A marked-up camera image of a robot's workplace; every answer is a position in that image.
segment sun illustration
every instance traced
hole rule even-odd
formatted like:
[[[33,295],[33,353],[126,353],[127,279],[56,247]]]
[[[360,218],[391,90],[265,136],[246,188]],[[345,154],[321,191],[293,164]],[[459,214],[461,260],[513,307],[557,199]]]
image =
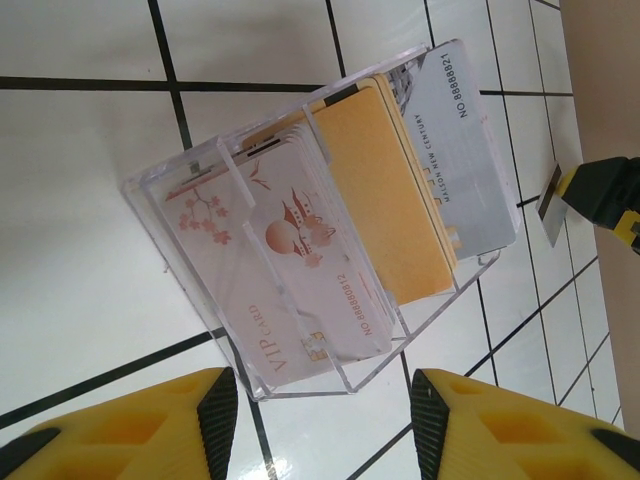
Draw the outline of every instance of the sun illustration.
[[[320,265],[322,255],[314,251],[314,247],[327,247],[335,228],[322,221],[322,217],[313,213],[313,205],[309,196],[302,192],[303,200],[291,189],[291,205],[283,201],[283,219],[275,220],[265,232],[265,240],[269,248],[281,255],[296,254],[304,259],[309,268]]]

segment clear acrylic card holder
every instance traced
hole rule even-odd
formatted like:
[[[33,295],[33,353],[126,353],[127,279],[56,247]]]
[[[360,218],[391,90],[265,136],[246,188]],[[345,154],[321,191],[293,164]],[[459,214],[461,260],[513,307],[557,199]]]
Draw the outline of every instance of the clear acrylic card holder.
[[[256,401],[358,392],[475,283],[499,257],[499,252],[493,252],[461,262],[454,272],[454,286],[449,291],[398,308],[393,296],[383,289],[327,168],[331,156],[316,125],[311,106],[375,73],[386,73],[399,66],[419,62],[426,52],[426,46],[416,47],[387,62],[342,79],[334,85],[323,87],[308,95],[303,101],[263,121],[230,134],[214,137],[142,172],[127,181],[123,187],[126,198],[207,329],[225,352],[251,398]],[[284,119],[296,115],[299,122],[306,123],[311,129],[315,146],[321,152],[319,161],[308,159],[303,165],[304,171],[318,192],[314,198],[322,204],[324,215],[337,226],[336,229],[341,235],[341,245],[348,251],[349,261],[360,272],[366,290],[373,292],[370,294],[373,300],[365,299],[363,303],[367,303],[366,306],[378,317],[392,325],[389,331],[390,348],[384,354],[370,358],[360,356],[345,361],[344,352],[340,352],[340,347],[328,338],[329,335],[318,335],[317,319],[300,308],[295,300],[298,293],[295,291],[295,282],[286,275],[287,272],[284,272],[287,278],[283,278],[282,267],[274,265],[273,257],[265,250],[263,240],[256,233],[256,228],[261,228],[262,213],[257,208],[259,200],[255,197],[255,190],[252,193],[247,184],[247,175],[241,171],[246,168],[241,159],[244,158],[244,152],[251,144],[253,136],[277,127]],[[226,207],[215,204],[216,197],[200,198],[197,193],[198,185],[218,178],[225,179],[222,188],[227,195],[225,198],[230,199],[230,204]],[[195,197],[190,196],[191,191],[196,192]],[[187,192],[186,204],[191,205],[189,207],[182,206],[184,202],[180,195],[184,192]],[[181,203],[178,207],[186,210],[179,210],[177,207],[172,210],[173,207],[167,207],[168,199],[173,198],[179,198]],[[195,212],[198,209],[205,212],[204,220],[196,216]],[[231,210],[232,214],[216,217],[213,213],[228,213],[227,210]],[[227,229],[224,231],[221,230],[222,227],[214,225],[224,222]],[[182,227],[185,227],[184,230],[191,228],[191,223],[193,229],[198,230],[194,238],[198,235],[197,238],[202,239],[208,235],[206,238],[209,241],[209,237],[213,236],[215,244],[210,244],[209,247],[210,250],[216,249],[215,255],[207,253],[209,250],[201,252],[199,244],[191,243],[191,237],[187,238],[181,232]],[[233,241],[229,240],[228,232],[234,237]],[[227,243],[236,242],[236,239],[242,247],[227,248]],[[297,362],[301,357],[294,356],[288,360],[278,357],[284,350],[282,346],[274,347],[273,342],[267,340],[267,337],[252,337],[257,334],[249,332],[246,330],[248,327],[238,322],[236,317],[239,315],[240,288],[259,292],[255,295],[268,304],[268,310],[278,312],[278,318],[272,318],[272,323],[267,324],[266,321],[263,322],[262,314],[257,309],[252,311],[253,320],[260,325],[258,330],[261,329],[262,334],[267,330],[275,330],[274,321],[286,324],[284,333],[281,332],[284,337],[280,338],[285,338],[284,345],[291,346],[290,351],[293,351],[294,344],[298,350],[302,348],[300,345],[304,347],[304,352],[311,359],[308,367],[305,366],[306,358]],[[296,373],[286,378],[280,378],[277,374],[265,375],[265,365],[271,362],[277,367],[281,364],[278,362],[283,361],[299,364]]]

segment floor tile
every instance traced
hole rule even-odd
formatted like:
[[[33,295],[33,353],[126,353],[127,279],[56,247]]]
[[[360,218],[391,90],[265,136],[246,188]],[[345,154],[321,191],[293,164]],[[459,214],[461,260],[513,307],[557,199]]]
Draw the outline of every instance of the floor tile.
[[[560,12],[539,2],[531,2],[531,11],[545,91],[571,92],[571,77]]]
[[[596,411],[593,407],[593,396],[591,395],[589,372],[587,370],[582,373],[561,406],[583,415],[596,416]]]
[[[522,199],[540,195],[553,172],[554,156],[544,98],[507,97],[507,112]]]
[[[420,478],[418,454],[413,432],[407,433],[380,460],[374,463],[364,474],[362,480],[380,480],[382,478],[402,478],[404,480]]]
[[[489,0],[489,7],[504,89],[542,91],[529,3]]]
[[[498,147],[497,153],[500,156],[504,172],[507,175],[509,186],[513,192],[513,198],[518,201],[520,199],[520,192],[516,178],[516,165],[513,161],[513,152],[511,151],[511,141],[509,140],[504,100],[501,96],[484,95],[482,97],[482,103],[484,103],[489,117],[491,133]]]
[[[332,2],[347,74],[420,43],[431,45],[423,0]]]
[[[178,80],[326,84],[340,78],[322,0],[159,0]]]
[[[119,192],[181,149],[169,95],[4,91],[0,104],[6,412],[204,327]]]
[[[596,414],[605,422],[613,421],[620,406],[618,382],[611,352],[611,340],[607,338],[590,363]]]
[[[598,255],[594,227],[591,222],[571,208],[567,212],[566,223],[573,269],[578,273]]]
[[[427,0],[436,45],[461,39],[467,49],[478,87],[482,90],[499,90],[489,15],[484,2],[475,0]]]
[[[346,478],[410,422],[400,358],[356,395],[273,400],[260,408],[283,480]]]
[[[304,96],[304,93],[187,92],[182,94],[182,103],[196,145],[260,121]]]
[[[480,285],[491,343],[496,345],[538,308],[524,224],[516,243],[502,250],[498,261],[480,278]]]
[[[529,242],[540,303],[544,304],[573,276],[569,244],[563,229],[560,231],[555,247],[551,247],[533,203],[524,207],[524,214],[529,230]]]
[[[9,0],[0,75],[166,79],[144,0]]]
[[[560,400],[587,364],[573,285],[542,310],[551,374]]]
[[[618,416],[614,420],[613,424],[621,430],[624,430],[624,419],[622,418],[622,412],[618,413]]]
[[[587,355],[591,356],[609,331],[598,262],[578,277],[576,286]]]
[[[405,317],[417,315],[417,302],[401,308]],[[405,350],[409,371],[441,368],[464,375],[489,352],[482,309],[475,285],[444,311]]]
[[[493,356],[501,388],[553,403],[540,317],[536,316]]]

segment black rubber edge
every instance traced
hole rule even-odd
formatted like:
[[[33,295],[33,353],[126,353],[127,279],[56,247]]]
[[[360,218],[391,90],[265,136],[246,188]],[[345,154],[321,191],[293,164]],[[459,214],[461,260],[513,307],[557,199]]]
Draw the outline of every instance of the black rubber edge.
[[[0,480],[8,478],[59,433],[59,428],[45,428],[18,437],[0,448]]]
[[[449,407],[422,370],[411,386],[411,423],[424,480],[437,480],[449,423]]]
[[[238,391],[231,367],[216,379],[197,411],[209,475],[215,480],[227,478],[238,418]]]
[[[602,445],[615,453],[621,460],[640,473],[640,441],[618,432],[596,428],[591,431]]]

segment card holder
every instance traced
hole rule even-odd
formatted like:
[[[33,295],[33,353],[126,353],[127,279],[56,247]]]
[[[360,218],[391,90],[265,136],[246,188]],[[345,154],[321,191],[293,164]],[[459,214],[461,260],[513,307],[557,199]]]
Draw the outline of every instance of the card holder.
[[[440,250],[451,289],[398,308],[332,171],[318,113],[426,53],[421,45],[323,87],[123,186],[254,400],[359,391],[497,258],[452,274]]]

